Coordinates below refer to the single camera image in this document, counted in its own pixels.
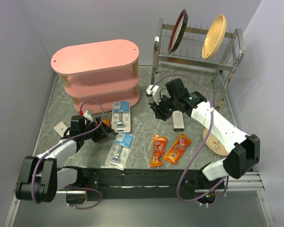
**pink shelf top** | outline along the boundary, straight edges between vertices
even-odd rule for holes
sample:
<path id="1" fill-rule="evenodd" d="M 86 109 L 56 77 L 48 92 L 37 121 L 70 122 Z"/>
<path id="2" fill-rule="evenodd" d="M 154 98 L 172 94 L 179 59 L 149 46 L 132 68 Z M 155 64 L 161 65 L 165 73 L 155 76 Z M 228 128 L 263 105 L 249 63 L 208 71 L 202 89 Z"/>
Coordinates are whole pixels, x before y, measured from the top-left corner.
<path id="1" fill-rule="evenodd" d="M 86 75 L 68 77 L 70 87 L 65 91 L 74 98 L 86 98 L 98 95 L 127 91 L 139 83 L 139 76 L 133 76 L 133 68 L 94 72 Z"/>
<path id="2" fill-rule="evenodd" d="M 101 103 L 103 106 L 104 112 L 112 111 L 113 109 L 113 102 L 117 101 L 127 101 L 130 102 L 131 106 L 134 106 L 139 101 L 139 94 L 135 94 L 133 90 L 122 92 L 122 93 L 116 93 L 114 96 L 100 96 L 90 99 L 82 99 L 80 100 L 80 103 L 78 105 L 74 105 L 76 110 L 79 111 L 82 103 L 84 103 L 87 100 L 96 100 Z M 100 107 L 95 103 L 86 103 L 82 110 L 83 112 L 87 111 L 88 109 L 91 109 L 93 114 L 101 113 Z"/>
<path id="3" fill-rule="evenodd" d="M 68 46 L 58 50 L 51 59 L 53 70 L 62 76 L 72 76 L 132 65 L 139 49 L 124 39 Z"/>

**marble surface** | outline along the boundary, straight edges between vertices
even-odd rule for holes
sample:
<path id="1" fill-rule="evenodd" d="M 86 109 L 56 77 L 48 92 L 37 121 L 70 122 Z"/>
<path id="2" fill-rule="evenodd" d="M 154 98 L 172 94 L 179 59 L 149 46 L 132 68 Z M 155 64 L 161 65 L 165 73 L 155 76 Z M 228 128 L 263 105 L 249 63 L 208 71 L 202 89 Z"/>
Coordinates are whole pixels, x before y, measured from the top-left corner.
<path id="1" fill-rule="evenodd" d="M 146 88 L 151 81 L 151 67 L 140 67 L 140 100 L 136 106 L 132 108 L 132 131 L 130 134 L 136 136 L 132 151 L 129 155 L 125 168 L 138 168 L 148 169 L 152 154 L 152 137 L 154 134 L 159 134 L 167 137 L 168 142 L 166 144 L 165 152 L 168 151 L 170 146 L 175 142 L 180 132 L 173 131 L 172 118 L 166 122 L 155 118 L 154 112 L 149 106 L 149 102 L 152 98 L 146 96 Z M 212 77 L 202 74 L 194 74 L 184 71 L 160 69 L 156 76 L 156 81 L 171 73 L 182 73 L 193 76 L 206 87 L 212 91 L 213 85 L 214 96 L 217 99 L 222 93 L 222 80 L 218 76 L 215 82 L 212 82 Z M 159 83 L 160 87 L 165 87 L 164 84 L 177 77 L 169 77 Z M 189 92 L 199 91 L 205 97 L 206 93 L 202 88 L 187 78 L 181 78 L 184 85 L 188 88 Z M 234 124 L 234 120 L 231 114 L 228 102 L 223 102 L 222 107 L 219 109 L 219 113 L 222 114 L 227 120 Z M 58 133 L 53 129 L 59 122 L 70 125 L 70 120 L 73 115 L 78 114 L 73 106 L 71 98 L 64 91 L 63 83 L 58 78 L 53 96 L 50 102 L 50 106 L 46 115 L 46 119 L 42 126 L 40 138 L 37 142 L 35 155 L 41 154 L 54 146 L 60 139 Z M 111 119 L 111 112 L 105 113 L 105 117 Z M 203 138 L 202 133 L 204 126 L 197 121 L 189 118 L 186 114 L 183 115 L 185 130 L 184 134 L 191 140 L 192 144 L 186 149 L 185 153 L 179 160 L 178 164 L 174 165 L 163 160 L 163 165 L 155 168 L 160 169 L 184 169 L 192 155 L 197 151 L 198 146 L 201 144 Z M 105 140 L 98 143 L 94 143 L 92 140 L 85 141 L 84 146 L 73 156 L 69 157 L 66 161 L 68 166 L 80 166 L 83 168 L 99 168 L 104 165 L 106 157 L 109 153 L 109 149 L 114 141 L 115 135 L 110 135 Z M 209 162 L 214 162 L 224 157 L 213 153 L 206 145 L 202 148 L 199 155 L 191 165 L 191 169 L 199 169 Z"/>

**dark red plate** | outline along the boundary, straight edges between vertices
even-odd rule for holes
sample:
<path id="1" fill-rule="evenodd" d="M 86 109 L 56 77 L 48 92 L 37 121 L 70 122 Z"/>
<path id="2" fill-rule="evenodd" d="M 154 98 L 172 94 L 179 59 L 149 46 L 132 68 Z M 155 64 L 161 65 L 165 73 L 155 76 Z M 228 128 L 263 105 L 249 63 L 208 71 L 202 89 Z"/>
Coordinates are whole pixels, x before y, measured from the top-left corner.
<path id="1" fill-rule="evenodd" d="M 186 10 L 182 10 L 174 30 L 172 31 L 170 42 L 169 42 L 169 53 L 173 53 L 179 47 L 182 37 L 184 35 L 186 25 L 188 21 L 188 15 Z"/>

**blue label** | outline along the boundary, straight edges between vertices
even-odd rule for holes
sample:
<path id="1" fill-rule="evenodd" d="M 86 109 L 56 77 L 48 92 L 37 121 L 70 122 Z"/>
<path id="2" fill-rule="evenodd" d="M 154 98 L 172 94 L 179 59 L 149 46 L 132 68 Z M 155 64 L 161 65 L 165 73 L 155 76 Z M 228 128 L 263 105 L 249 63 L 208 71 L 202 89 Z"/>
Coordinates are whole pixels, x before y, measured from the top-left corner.
<path id="1" fill-rule="evenodd" d="M 129 102 L 115 102 L 114 103 L 114 111 L 118 112 L 129 112 Z"/>
<path id="2" fill-rule="evenodd" d="M 134 136 L 126 133 L 119 133 L 117 135 L 117 139 L 115 140 L 115 144 L 121 145 L 126 148 L 130 148 L 132 145 Z"/>

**rack wire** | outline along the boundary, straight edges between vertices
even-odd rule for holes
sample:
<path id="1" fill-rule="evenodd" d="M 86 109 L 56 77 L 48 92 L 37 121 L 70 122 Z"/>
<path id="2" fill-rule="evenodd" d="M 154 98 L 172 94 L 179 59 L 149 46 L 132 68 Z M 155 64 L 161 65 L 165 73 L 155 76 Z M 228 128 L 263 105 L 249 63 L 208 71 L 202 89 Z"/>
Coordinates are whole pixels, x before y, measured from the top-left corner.
<path id="1" fill-rule="evenodd" d="M 242 30 L 235 29 L 234 32 L 231 30 L 226 32 L 217 53 L 211 58 L 203 59 L 202 49 L 208 26 L 206 28 L 197 27 L 197 25 L 187 26 L 178 49 L 173 53 L 168 53 L 174 27 L 168 22 L 164 24 L 163 19 L 159 19 L 154 44 L 151 84 L 155 81 L 159 66 L 206 74 L 213 76 L 213 81 L 221 70 L 228 71 L 222 95 L 215 105 L 216 108 L 220 108 L 226 96 L 228 84 L 245 52 Z"/>

